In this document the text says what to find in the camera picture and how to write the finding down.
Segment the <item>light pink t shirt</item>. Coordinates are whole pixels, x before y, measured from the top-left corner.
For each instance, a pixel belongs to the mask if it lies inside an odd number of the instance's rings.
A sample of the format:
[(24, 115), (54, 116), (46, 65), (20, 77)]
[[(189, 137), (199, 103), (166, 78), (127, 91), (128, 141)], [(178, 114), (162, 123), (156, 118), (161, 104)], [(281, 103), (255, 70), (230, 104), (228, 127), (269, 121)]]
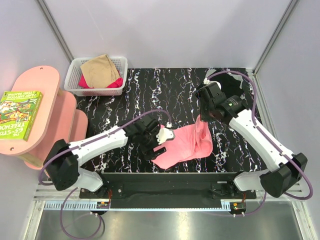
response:
[(177, 163), (208, 157), (213, 151), (213, 140), (208, 123), (199, 115), (194, 124), (174, 130), (175, 138), (156, 147), (157, 151), (165, 148), (165, 152), (152, 162), (161, 169), (169, 169)]

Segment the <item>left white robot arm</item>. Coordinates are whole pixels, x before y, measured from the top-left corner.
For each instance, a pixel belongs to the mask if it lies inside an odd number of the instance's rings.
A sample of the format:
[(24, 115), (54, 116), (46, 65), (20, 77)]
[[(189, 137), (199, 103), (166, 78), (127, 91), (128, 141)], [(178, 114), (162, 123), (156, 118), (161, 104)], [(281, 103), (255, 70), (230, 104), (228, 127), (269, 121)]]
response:
[(170, 123), (161, 127), (157, 120), (145, 115), (84, 140), (67, 143), (61, 139), (54, 143), (43, 166), (57, 191), (78, 187), (103, 198), (108, 193), (107, 184), (97, 172), (86, 170), (82, 165), (100, 154), (131, 143), (140, 145), (146, 160), (155, 160), (166, 152), (164, 143), (175, 138), (170, 127)]

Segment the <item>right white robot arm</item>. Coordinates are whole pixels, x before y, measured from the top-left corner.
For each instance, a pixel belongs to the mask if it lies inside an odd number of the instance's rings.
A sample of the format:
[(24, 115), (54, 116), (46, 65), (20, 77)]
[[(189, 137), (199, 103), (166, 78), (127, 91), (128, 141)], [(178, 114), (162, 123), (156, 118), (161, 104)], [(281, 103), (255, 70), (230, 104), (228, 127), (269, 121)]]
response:
[(266, 128), (252, 117), (252, 110), (239, 96), (227, 98), (218, 82), (201, 85), (196, 97), (200, 102), (200, 116), (204, 122), (218, 120), (239, 133), (258, 153), (266, 170), (243, 172), (227, 185), (228, 195), (239, 198), (248, 190), (264, 190), (278, 198), (302, 177), (308, 159), (284, 147)]

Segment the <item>folded black t shirt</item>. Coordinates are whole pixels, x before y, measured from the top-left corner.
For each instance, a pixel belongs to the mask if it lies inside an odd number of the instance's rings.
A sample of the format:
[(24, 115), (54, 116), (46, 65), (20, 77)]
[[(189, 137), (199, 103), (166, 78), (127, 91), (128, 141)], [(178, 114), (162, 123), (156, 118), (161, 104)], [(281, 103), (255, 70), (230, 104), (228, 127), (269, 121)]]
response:
[(226, 71), (215, 71), (206, 76), (202, 83), (196, 88), (195, 97), (198, 99), (198, 90), (202, 87), (219, 87), (226, 96), (226, 100), (223, 103), (226, 103), (227, 101), (241, 103), (244, 99), (242, 83), (243, 79), (241, 76), (239, 79), (236, 79), (233, 73)]

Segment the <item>black marbled table mat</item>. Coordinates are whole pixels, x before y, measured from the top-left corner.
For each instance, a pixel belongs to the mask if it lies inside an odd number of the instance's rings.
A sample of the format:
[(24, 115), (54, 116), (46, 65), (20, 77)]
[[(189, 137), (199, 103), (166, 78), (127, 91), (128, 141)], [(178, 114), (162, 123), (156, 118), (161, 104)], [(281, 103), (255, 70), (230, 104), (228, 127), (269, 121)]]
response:
[[(180, 128), (193, 124), (200, 113), (196, 88), (212, 72), (211, 68), (132, 68), (127, 72), (119, 96), (77, 97), (77, 108), (88, 117), (86, 135), (104, 132), (118, 122), (133, 119), (156, 109), (154, 117), (164, 123), (171, 118)], [(261, 157), (233, 129), (220, 122), (209, 124), (213, 150), (208, 157), (177, 163), (170, 173), (212, 173), (259, 171), (266, 168)], [(161, 169), (146, 161), (138, 145), (130, 144), (103, 153), (84, 165), (100, 173), (159, 173)]]

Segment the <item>beige t shirt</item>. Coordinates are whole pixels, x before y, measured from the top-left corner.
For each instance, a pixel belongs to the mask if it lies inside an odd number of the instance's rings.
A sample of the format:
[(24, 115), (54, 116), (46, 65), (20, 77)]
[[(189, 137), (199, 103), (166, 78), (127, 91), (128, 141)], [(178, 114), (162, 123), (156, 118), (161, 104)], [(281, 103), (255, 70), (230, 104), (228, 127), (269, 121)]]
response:
[(122, 78), (107, 54), (91, 58), (83, 63), (80, 69), (90, 89), (105, 89), (118, 78)]

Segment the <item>magenta t shirt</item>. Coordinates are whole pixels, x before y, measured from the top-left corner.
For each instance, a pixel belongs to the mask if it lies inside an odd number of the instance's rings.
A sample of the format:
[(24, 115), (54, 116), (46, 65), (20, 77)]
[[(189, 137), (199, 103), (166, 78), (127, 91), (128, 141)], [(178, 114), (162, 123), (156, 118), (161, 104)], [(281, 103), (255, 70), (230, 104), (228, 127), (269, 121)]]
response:
[[(116, 81), (114, 81), (113, 83), (108, 85), (107, 88), (120, 88), (123, 85), (123, 81), (124, 81), (123, 78), (120, 77)], [(80, 77), (78, 86), (85, 88), (85, 89), (90, 89), (90, 87), (87, 85), (87, 82), (86, 82), (83, 75), (81, 75), (81, 77)]]

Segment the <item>pink tiered shelf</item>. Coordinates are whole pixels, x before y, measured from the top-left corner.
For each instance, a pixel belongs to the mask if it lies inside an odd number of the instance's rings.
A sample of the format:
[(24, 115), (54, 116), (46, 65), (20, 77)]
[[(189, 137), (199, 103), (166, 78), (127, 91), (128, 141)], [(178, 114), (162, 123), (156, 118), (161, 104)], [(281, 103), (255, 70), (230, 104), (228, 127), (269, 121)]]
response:
[(88, 118), (77, 109), (74, 95), (60, 88), (60, 74), (51, 66), (33, 67), (22, 73), (12, 90), (40, 91), (43, 94), (28, 141), (1, 140), (0, 153), (16, 156), (35, 170), (40, 170), (54, 143), (83, 140)]

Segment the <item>white plastic basket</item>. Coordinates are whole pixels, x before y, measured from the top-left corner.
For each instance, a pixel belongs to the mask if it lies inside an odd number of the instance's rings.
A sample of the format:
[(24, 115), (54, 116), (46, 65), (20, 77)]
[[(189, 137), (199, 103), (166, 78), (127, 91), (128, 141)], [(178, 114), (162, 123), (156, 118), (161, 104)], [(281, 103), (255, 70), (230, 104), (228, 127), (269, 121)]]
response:
[(120, 96), (127, 80), (128, 60), (124, 56), (79, 57), (72, 60), (64, 89), (78, 97)]

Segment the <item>green book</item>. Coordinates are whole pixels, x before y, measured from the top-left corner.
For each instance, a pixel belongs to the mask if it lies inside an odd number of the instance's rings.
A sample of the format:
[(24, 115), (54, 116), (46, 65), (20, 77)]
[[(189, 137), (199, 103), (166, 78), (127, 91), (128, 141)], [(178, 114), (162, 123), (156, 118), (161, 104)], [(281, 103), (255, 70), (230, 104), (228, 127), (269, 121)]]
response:
[(6, 91), (0, 100), (0, 139), (27, 141), (43, 99), (40, 91)]

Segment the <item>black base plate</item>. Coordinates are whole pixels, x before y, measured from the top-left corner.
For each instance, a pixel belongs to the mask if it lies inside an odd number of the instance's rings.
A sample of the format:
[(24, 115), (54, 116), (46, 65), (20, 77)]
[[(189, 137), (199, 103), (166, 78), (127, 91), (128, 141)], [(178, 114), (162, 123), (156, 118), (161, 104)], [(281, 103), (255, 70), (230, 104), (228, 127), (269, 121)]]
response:
[(257, 192), (240, 192), (233, 185), (237, 173), (103, 173), (97, 192), (80, 189), (81, 199), (103, 200), (111, 192), (111, 208), (132, 211), (214, 210), (222, 200), (256, 200)]

